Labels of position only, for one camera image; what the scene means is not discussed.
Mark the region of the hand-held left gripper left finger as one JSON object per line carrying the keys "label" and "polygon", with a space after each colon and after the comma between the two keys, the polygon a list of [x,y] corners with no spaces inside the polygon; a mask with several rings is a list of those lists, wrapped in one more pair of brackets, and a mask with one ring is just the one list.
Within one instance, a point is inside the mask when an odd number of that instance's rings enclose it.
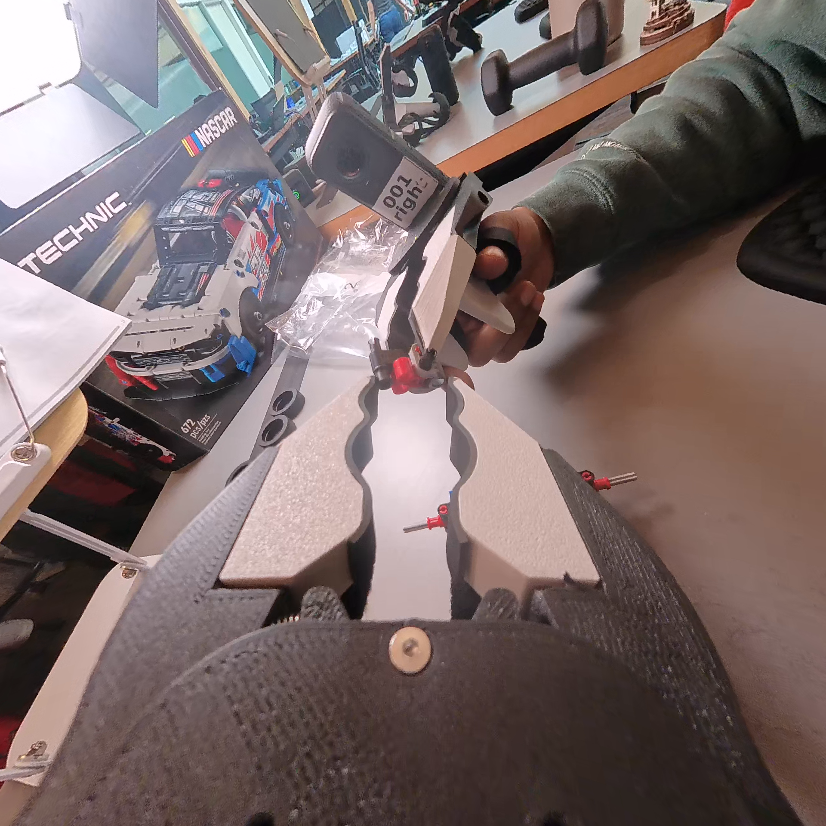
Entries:
{"label": "hand-held left gripper left finger", "polygon": [[220,575],[229,587],[369,589],[376,381],[356,381],[277,450]]}

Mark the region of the black dumbbell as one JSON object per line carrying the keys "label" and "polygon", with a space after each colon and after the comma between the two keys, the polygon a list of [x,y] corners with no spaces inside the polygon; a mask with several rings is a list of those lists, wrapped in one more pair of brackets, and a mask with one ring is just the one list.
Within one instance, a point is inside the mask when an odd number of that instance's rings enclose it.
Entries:
{"label": "black dumbbell", "polygon": [[498,49],[481,64],[481,90],[488,110],[499,116],[512,107],[513,92],[571,65],[582,75],[604,66],[608,19],[599,1],[584,1],[573,29],[526,52],[514,61]]}

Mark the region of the clear plastic bag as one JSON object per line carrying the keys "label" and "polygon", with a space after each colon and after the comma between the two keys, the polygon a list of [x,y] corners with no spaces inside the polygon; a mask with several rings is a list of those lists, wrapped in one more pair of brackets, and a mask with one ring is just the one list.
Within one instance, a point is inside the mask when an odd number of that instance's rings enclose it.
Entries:
{"label": "clear plastic bag", "polygon": [[391,262],[407,236],[382,218],[338,233],[293,304],[267,324],[276,345],[324,364],[366,361]]}

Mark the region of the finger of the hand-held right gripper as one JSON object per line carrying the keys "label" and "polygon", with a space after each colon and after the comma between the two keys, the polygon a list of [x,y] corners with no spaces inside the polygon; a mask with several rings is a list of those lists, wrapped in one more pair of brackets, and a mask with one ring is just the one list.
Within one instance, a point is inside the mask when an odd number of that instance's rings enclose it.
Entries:
{"label": "finger of the hand-held right gripper", "polygon": [[476,259],[476,251],[462,236],[438,229],[425,249],[425,266],[419,276],[410,309],[410,324],[420,353],[434,351],[436,361],[447,366],[467,366],[468,356],[450,332]]}
{"label": "finger of the hand-held right gripper", "polygon": [[410,308],[416,297],[416,264],[390,275],[377,304],[377,337],[387,350],[409,353],[414,344]]}

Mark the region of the person's right forearm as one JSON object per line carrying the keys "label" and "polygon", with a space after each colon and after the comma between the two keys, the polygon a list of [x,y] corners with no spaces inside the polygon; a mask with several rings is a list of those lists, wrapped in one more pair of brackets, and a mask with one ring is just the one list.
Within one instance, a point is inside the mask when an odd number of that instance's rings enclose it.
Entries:
{"label": "person's right forearm", "polygon": [[759,1],[663,91],[521,202],[551,286],[655,235],[759,200],[824,159],[825,3]]}

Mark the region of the white book stand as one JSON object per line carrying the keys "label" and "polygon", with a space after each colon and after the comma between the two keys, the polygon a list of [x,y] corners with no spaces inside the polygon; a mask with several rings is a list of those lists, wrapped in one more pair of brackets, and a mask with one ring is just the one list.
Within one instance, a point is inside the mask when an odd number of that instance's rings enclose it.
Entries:
{"label": "white book stand", "polygon": [[83,395],[73,389],[49,415],[38,431],[32,428],[33,414],[27,414],[8,370],[2,351],[2,403],[12,401],[23,426],[23,435],[12,435],[2,450],[2,537],[23,522],[101,554],[114,562],[92,597],[34,700],[15,738],[9,742],[8,764],[2,769],[6,792],[32,791],[38,786],[57,750],[65,740],[77,714],[92,671],[111,631],[145,572],[157,557],[141,558],[98,540],[66,524],[32,511],[31,502],[57,468],[80,443],[88,413]]}

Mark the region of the black mesh office chair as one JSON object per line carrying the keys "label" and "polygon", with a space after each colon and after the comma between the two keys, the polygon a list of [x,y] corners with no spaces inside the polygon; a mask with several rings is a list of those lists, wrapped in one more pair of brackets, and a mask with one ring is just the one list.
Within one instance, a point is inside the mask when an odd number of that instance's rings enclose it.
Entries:
{"label": "black mesh office chair", "polygon": [[736,263],[760,286],[824,305],[824,177],[765,215],[744,239]]}

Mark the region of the wooden layered model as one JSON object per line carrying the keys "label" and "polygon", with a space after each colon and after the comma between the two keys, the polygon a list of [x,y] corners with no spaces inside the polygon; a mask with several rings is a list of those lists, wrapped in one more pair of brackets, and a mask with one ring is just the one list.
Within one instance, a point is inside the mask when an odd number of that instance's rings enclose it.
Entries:
{"label": "wooden layered model", "polygon": [[695,10],[689,1],[650,1],[649,14],[639,36],[641,47],[652,46],[690,28]]}

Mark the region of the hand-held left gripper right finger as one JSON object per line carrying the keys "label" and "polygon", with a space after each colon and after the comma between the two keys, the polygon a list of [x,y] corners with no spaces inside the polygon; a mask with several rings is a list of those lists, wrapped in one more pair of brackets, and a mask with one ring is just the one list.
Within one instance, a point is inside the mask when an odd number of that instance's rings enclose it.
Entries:
{"label": "hand-held left gripper right finger", "polygon": [[462,381],[449,382],[446,417],[459,474],[450,525],[461,579],[475,592],[596,586],[591,553],[539,443]]}

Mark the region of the race car lego set box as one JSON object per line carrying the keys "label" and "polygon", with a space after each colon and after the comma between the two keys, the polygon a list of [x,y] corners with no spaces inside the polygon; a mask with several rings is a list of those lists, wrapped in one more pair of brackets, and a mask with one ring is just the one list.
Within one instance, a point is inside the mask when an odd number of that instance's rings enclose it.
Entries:
{"label": "race car lego set box", "polygon": [[2,232],[5,261],[126,318],[83,384],[89,429],[165,470],[242,408],[324,247],[223,92]]}

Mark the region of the grey desk with wooden edge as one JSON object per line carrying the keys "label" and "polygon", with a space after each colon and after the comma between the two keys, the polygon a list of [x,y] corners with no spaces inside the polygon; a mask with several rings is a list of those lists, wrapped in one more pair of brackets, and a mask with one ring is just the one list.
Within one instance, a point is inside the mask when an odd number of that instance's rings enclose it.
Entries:
{"label": "grey desk with wooden edge", "polygon": [[609,47],[607,65],[581,76],[569,67],[519,89],[505,114],[490,114],[481,92],[481,62],[501,49],[515,59],[540,43],[538,23],[518,24],[512,12],[499,12],[479,29],[484,50],[461,57],[453,66],[460,100],[448,123],[426,137],[419,151],[450,176],[476,172],[571,126],[666,77],[711,46],[724,31],[726,6],[693,2],[692,26],[653,46],[638,38],[648,15],[647,2],[625,3],[622,36]]}

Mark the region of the lego car chassis assembly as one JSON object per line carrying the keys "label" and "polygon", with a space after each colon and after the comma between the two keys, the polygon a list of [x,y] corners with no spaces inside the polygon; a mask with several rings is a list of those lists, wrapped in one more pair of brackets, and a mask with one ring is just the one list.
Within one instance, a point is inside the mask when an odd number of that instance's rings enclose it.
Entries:
{"label": "lego car chassis assembly", "polygon": [[[582,479],[588,483],[594,490],[606,491],[614,487],[623,486],[638,480],[635,472],[625,472],[614,475],[612,477],[598,477],[594,472],[589,470],[580,471]],[[412,524],[404,527],[403,533],[414,533],[422,530],[446,530],[449,522],[449,503],[442,503],[438,506],[436,514],[428,517],[424,522]]]}

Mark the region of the small red black lego sub-assembly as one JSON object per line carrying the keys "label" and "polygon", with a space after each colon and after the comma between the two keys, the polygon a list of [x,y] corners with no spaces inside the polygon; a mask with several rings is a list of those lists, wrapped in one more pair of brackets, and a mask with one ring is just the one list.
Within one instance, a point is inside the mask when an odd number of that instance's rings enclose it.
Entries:
{"label": "small red black lego sub-assembly", "polygon": [[425,356],[416,343],[408,350],[386,348],[379,338],[373,337],[368,357],[377,386],[395,395],[427,393],[444,388],[447,382],[444,370],[433,358]]}

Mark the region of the black charging dock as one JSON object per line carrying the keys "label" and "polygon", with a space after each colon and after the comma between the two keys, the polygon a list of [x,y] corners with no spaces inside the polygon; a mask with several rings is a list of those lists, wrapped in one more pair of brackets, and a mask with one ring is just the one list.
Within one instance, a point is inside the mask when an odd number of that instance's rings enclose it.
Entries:
{"label": "black charging dock", "polygon": [[309,173],[304,173],[298,168],[292,168],[284,172],[284,183],[293,191],[296,200],[303,207],[308,207],[315,203],[318,208],[329,205],[338,193],[338,190],[327,182],[317,181],[315,186],[309,182]]}

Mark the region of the white instruction booklet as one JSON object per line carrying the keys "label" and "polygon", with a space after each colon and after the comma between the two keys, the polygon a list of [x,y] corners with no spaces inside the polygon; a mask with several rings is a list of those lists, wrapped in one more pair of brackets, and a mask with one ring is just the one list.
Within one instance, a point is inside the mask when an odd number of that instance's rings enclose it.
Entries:
{"label": "white instruction booklet", "polygon": [[25,441],[113,350],[129,320],[1,262],[1,450]]}

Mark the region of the black handheld controller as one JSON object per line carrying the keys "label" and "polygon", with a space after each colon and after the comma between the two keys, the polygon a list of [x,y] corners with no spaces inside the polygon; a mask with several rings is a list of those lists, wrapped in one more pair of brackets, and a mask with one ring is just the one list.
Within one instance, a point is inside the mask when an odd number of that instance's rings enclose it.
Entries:
{"label": "black handheld controller", "polygon": [[[430,93],[426,100],[410,102],[409,95],[418,88],[418,59],[425,69]],[[397,54],[390,45],[383,47],[379,67],[382,121],[416,148],[447,124],[452,107],[459,102],[458,85],[439,26],[426,27],[408,52]]]}

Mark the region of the person's right hand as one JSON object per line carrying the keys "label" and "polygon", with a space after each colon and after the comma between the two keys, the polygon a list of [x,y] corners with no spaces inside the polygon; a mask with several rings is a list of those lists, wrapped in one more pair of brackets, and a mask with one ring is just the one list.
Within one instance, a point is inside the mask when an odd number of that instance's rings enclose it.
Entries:
{"label": "person's right hand", "polygon": [[507,363],[525,349],[540,318],[544,293],[553,277],[552,237],[538,215],[525,207],[494,212],[482,220],[480,231],[490,232],[491,228],[511,232],[521,252],[521,271],[499,296],[511,313],[515,331],[507,335],[459,312],[456,321],[462,329],[470,367],[482,367],[490,362]]}

